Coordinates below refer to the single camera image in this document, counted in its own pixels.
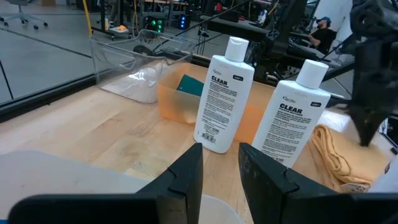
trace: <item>cap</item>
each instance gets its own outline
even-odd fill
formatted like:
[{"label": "cap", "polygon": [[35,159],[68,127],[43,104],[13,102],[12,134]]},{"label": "cap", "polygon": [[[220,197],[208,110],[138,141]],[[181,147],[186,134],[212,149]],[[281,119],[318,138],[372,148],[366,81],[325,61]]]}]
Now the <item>cap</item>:
[{"label": "cap", "polygon": [[296,82],[302,86],[316,90],[321,85],[328,69],[329,66],[324,63],[307,59],[298,74]]},{"label": "cap", "polygon": [[321,19],[317,19],[317,23],[319,23],[319,21],[322,21],[322,20],[326,20],[326,21],[328,21],[329,24],[331,24],[331,20],[330,20],[330,18],[327,17],[327,16],[324,16],[324,17],[322,17]]},{"label": "cap", "polygon": [[235,62],[243,62],[248,45],[248,40],[239,37],[230,37],[225,51],[225,58]]}]

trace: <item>office chair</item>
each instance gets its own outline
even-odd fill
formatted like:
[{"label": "office chair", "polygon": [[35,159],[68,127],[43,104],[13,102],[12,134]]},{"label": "office chair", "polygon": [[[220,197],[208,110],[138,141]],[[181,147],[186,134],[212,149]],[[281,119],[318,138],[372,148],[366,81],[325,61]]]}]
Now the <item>office chair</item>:
[{"label": "office chair", "polygon": [[[26,22],[30,22],[30,21],[41,21],[41,22],[43,22],[43,25],[45,27],[48,26],[48,24],[44,20],[39,19],[34,16],[31,16],[31,15],[28,15],[28,14],[24,14],[22,12],[21,6],[26,6],[28,3],[27,0],[9,0],[9,3],[13,4],[13,5],[17,5],[19,8],[19,11],[17,13],[8,14],[7,17],[0,17],[0,21],[4,22],[4,25],[6,27],[8,27],[8,21],[11,21],[13,19],[20,19],[22,24],[25,24]],[[37,30],[39,27],[34,24],[33,28],[35,30]]]}]

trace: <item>white wall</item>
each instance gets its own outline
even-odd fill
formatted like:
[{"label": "white wall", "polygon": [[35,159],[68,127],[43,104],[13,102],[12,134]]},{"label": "white wall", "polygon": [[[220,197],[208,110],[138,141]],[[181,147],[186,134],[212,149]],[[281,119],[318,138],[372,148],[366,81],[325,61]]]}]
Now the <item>white wall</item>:
[{"label": "white wall", "polygon": [[344,18],[349,15],[352,0],[320,0],[314,16],[320,19],[327,16],[331,19],[330,29],[338,31]]}]

